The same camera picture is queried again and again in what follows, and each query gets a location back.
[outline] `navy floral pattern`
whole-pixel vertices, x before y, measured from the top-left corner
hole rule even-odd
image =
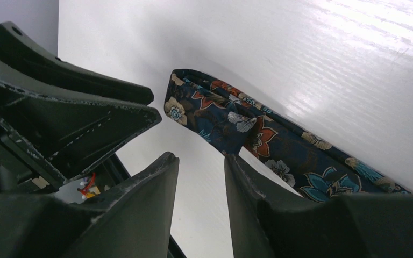
[[[238,154],[244,146],[316,202],[359,192],[410,192],[237,88],[198,71],[172,72],[164,111],[224,155]]]

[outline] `blue flower print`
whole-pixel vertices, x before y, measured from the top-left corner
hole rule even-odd
[[[306,173],[305,176],[310,186],[300,187],[300,190],[312,200],[320,203],[327,202],[330,198],[337,195],[359,192],[361,190],[359,177],[357,177],[359,185],[355,184],[348,175],[343,175],[337,181],[330,181],[326,178],[328,175],[334,175],[335,173],[337,173],[337,170],[334,167],[328,167],[322,175]]]
[[[207,142],[211,142],[210,139],[210,133],[205,133],[204,130],[201,130],[198,135],[200,135],[201,137],[203,137],[205,139],[205,141]]]
[[[267,108],[266,106],[262,106],[262,111],[267,113],[267,114],[273,113],[273,111],[271,109]]]

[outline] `floral strap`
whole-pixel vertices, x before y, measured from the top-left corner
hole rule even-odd
[[[238,154],[244,146],[301,195],[316,202],[358,192],[409,193],[244,92],[198,71],[172,72],[164,112],[224,155]]]

